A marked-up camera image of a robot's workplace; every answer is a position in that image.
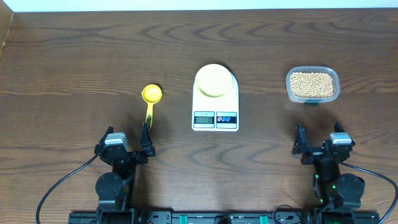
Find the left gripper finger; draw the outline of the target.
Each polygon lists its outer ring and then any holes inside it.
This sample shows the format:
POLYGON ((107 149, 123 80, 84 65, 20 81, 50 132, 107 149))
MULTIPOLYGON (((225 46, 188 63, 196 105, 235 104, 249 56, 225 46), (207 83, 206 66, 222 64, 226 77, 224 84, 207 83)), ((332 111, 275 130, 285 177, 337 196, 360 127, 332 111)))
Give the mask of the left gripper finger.
POLYGON ((155 147, 149 136, 149 128, 147 123, 142 124, 140 146, 143 149, 143 151, 146 153, 147 157, 155 156, 155 147))
POLYGON ((108 137, 109 134, 113 133, 114 133, 114 128, 112 126, 109 126, 103 137, 99 140, 98 144, 102 146, 105 145, 106 138, 108 137))

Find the yellow measuring scoop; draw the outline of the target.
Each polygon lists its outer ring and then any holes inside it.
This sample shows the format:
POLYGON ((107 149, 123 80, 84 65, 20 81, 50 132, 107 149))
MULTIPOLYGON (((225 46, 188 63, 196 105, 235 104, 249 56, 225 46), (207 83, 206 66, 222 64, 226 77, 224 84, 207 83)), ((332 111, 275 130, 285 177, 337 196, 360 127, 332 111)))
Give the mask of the yellow measuring scoop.
POLYGON ((146 125, 151 129, 154 120, 154 105, 162 99, 162 90, 156 84, 147 85, 142 91, 142 98, 147 103, 146 125))

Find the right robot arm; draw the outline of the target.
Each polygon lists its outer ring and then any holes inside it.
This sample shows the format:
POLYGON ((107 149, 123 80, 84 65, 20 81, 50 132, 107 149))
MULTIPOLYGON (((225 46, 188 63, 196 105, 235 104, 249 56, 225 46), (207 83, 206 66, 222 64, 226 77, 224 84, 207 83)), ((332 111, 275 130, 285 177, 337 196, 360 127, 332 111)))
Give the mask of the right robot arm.
POLYGON ((361 206, 364 180, 340 172, 339 164, 350 157, 355 142, 335 123, 334 132, 319 147, 310 147, 301 124, 296 125, 292 154, 301 155, 301 164, 313 165, 313 191, 319 207, 306 211, 302 223, 355 223, 354 211, 361 206))

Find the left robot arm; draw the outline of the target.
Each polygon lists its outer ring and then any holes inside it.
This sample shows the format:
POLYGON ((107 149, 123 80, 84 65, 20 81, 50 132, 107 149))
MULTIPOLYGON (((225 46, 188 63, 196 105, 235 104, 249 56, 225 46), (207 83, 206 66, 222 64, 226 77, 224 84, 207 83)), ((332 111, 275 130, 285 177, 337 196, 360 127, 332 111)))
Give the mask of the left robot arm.
POLYGON ((139 145, 140 151, 128 151, 126 135, 115 133, 110 126, 95 146, 95 155, 112 167, 112 171, 100 176, 95 185, 99 197, 97 223, 147 222, 146 213, 132 204, 136 167, 155 156, 147 123, 142 124, 139 145))

